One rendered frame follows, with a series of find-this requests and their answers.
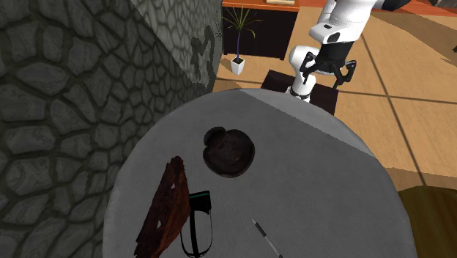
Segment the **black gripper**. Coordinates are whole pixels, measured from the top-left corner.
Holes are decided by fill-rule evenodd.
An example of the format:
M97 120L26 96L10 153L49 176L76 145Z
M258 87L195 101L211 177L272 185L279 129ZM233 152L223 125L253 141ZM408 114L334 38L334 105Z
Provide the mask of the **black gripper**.
M333 85L333 89L337 89L338 86L342 85L343 83L350 82L352 76L354 75L357 61L346 61L346 58L353 44L353 42L322 44L317 55L313 54L312 52L307 52L299 68L302 83L304 85L314 85L316 83L316 78L313 73L318 70L318 64L324 62L326 63L324 70L329 70L330 65L334 64L333 73L336 77L336 81ZM344 65L347 69L346 75L341 73L341 68Z

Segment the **dark robot stand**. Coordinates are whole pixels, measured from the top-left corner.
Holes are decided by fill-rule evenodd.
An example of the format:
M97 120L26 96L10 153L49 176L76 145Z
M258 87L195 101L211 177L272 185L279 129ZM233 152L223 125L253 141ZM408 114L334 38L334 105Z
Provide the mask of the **dark robot stand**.
M294 76L269 70L261 88L284 93L294 82ZM334 115L337 104L338 90L316 84L311 91L310 103Z

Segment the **dark cabinet with orange top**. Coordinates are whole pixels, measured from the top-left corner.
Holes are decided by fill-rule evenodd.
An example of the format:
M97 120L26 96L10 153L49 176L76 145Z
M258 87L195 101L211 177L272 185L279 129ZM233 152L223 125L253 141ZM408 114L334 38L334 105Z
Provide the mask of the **dark cabinet with orange top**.
M223 53L283 60L299 0L222 0Z

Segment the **potted plant in white pot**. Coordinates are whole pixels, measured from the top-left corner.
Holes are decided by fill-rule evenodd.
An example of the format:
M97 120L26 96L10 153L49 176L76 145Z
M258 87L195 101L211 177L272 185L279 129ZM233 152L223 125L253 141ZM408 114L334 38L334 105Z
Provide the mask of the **potted plant in white pot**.
M255 18L256 13L251 12L250 8L245 9L244 5L240 8L232 7L231 9L224 7L224 10L226 13L223 14L222 19L228 24L227 29L236 31L236 56L231 60L231 71L233 74L239 75L243 71L245 64L245 60L239 56L241 33L243 31L250 32L253 39L255 39L256 33L249 25L262 22L262 19Z

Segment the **round grey table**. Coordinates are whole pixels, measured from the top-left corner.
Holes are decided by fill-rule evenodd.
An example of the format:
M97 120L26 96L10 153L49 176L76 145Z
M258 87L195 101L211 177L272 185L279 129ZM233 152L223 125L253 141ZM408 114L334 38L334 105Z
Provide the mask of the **round grey table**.
M237 129L255 145L235 178L204 162L204 135ZM190 192L210 191L212 247L203 258L417 258L409 216L389 174L363 140L325 110L265 89L198 97L160 119L117 175L105 213L103 258L135 258L166 164L179 156ZM198 245L210 219L196 216Z

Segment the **dark brown bowl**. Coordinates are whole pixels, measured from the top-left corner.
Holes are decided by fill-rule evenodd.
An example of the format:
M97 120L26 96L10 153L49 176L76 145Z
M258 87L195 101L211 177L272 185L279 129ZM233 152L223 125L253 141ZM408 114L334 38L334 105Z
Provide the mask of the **dark brown bowl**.
M235 178L244 174L255 157L255 145L241 130L217 126L204 135L203 159L217 175Z

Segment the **grey pen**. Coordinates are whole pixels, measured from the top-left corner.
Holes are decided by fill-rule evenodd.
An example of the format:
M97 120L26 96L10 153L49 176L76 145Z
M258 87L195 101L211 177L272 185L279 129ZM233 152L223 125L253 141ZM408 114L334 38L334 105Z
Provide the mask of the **grey pen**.
M267 241L267 243L269 244L270 248L274 251L274 253L277 256L277 258L283 258L282 254L280 254L280 252L274 246L272 241L268 238L266 232L263 230L261 225L254 218L251 218L251 221L253 222L254 226L257 228L257 230L259 231L261 236Z

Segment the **reddish brown wooden board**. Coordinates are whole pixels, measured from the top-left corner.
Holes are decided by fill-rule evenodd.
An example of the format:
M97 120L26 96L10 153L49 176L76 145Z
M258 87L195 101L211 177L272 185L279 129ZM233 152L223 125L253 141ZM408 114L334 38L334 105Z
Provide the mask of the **reddish brown wooden board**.
M160 258L174 242L190 215L185 166L176 156L166 169L136 239L135 258Z

